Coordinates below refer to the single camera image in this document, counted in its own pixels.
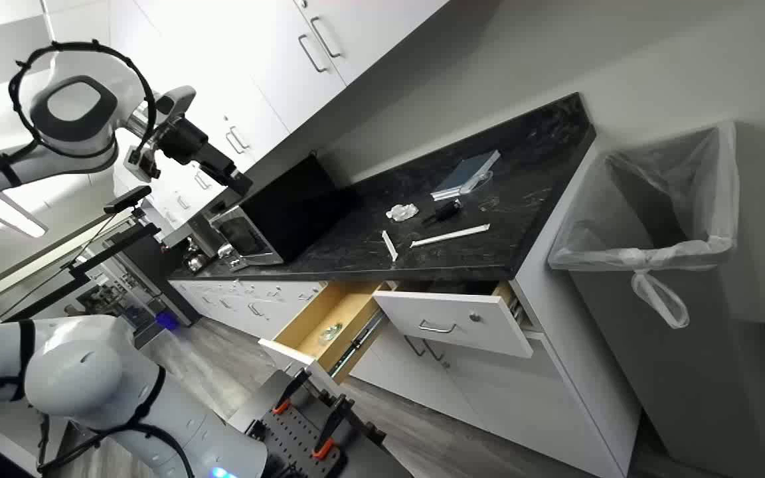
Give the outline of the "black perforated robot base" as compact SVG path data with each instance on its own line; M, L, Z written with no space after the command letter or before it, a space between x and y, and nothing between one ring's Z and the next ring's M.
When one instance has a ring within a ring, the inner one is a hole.
M352 412L352 400L311 382L308 371L275 371L275 394L245 427L245 436L267 452L263 478L339 478L347 448L386 434Z

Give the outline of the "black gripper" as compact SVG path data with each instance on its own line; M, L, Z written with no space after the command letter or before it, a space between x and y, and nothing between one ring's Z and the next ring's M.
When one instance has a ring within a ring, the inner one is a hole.
M153 181L158 177L156 155L165 155L177 165L197 165L208 177L245 197L251 181L186 118L194 99L197 91L180 86L152 95L144 110L134 110L125 127L138 144L125 155L125 168L138 181Z

